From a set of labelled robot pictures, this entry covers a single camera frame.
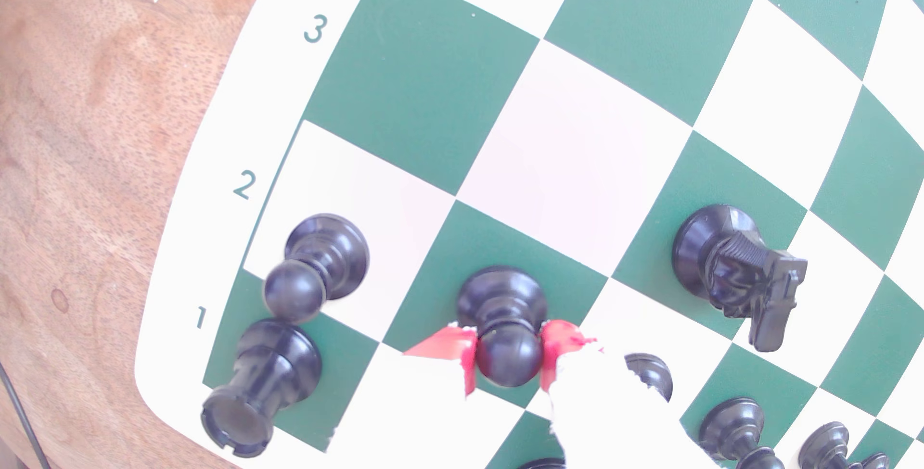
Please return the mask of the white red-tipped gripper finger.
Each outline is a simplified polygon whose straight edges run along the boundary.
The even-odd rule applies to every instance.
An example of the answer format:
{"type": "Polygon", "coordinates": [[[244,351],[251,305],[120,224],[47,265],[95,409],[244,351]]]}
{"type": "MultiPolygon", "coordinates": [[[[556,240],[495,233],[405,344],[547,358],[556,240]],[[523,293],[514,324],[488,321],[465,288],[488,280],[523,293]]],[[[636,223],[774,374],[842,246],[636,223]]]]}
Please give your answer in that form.
{"type": "Polygon", "coordinates": [[[451,323],[399,353],[375,354],[335,429],[335,468],[468,468],[476,330],[451,323]]]}
{"type": "Polygon", "coordinates": [[[541,388],[567,468],[714,468],[678,416],[625,361],[617,343],[566,320],[542,325],[541,388]]]}

